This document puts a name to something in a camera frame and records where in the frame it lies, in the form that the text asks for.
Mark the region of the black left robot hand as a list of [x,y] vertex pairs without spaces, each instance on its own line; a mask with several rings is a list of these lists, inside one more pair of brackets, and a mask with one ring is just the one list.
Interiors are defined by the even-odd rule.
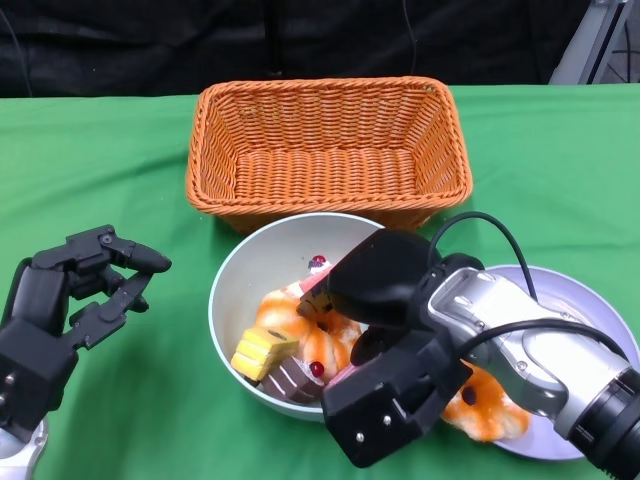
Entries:
[[143,292],[170,269],[160,252],[104,225],[23,259],[1,318],[1,428],[27,443],[60,407],[81,348],[91,349],[149,305]]

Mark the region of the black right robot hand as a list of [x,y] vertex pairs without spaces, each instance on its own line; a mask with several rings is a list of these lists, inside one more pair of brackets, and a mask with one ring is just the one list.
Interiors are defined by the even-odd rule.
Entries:
[[298,312],[366,325],[353,370],[321,395],[324,423],[350,462],[367,468],[427,435],[472,371],[426,305],[445,275],[427,239],[379,229],[304,288]]

